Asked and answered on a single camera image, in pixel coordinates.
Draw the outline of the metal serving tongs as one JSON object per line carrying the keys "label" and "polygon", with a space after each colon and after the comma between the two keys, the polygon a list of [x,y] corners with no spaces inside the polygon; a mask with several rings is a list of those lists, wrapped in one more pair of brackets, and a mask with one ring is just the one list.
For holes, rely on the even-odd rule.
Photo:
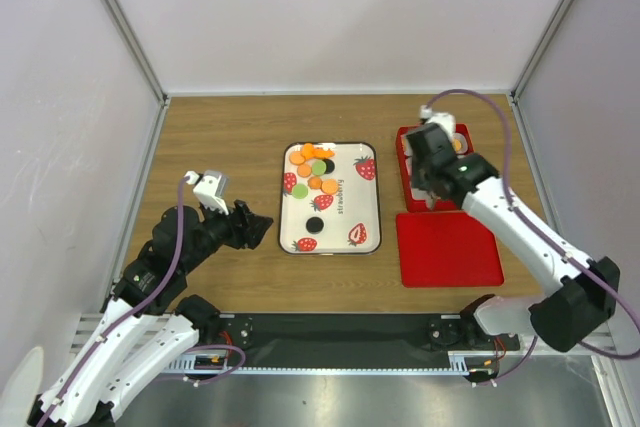
{"label": "metal serving tongs", "polygon": [[433,192],[424,192],[423,200],[425,202],[426,208],[429,210],[433,210],[437,204],[438,196]]}

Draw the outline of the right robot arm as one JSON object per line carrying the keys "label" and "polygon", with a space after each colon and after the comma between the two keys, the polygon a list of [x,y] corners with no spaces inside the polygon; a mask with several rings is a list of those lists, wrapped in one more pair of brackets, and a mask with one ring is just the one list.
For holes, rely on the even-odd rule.
{"label": "right robot arm", "polygon": [[616,309],[619,267],[608,257],[592,259],[534,214],[498,170],[477,153],[460,157],[448,132],[426,123],[406,136],[411,185],[456,204],[488,228],[528,268],[541,298],[477,300],[460,324],[462,341],[482,349],[498,334],[530,334],[568,352],[609,320]]}

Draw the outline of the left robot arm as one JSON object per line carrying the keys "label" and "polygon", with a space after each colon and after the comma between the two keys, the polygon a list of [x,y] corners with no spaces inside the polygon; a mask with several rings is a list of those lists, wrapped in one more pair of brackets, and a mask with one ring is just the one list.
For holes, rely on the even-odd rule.
{"label": "left robot arm", "polygon": [[165,211],[124,269],[102,317],[72,364],[31,409],[30,426],[113,422],[165,366],[220,335],[220,313],[198,295],[180,301],[165,326],[136,345],[187,287],[187,276],[222,247],[255,249],[273,224],[240,200],[228,211],[183,203]]}

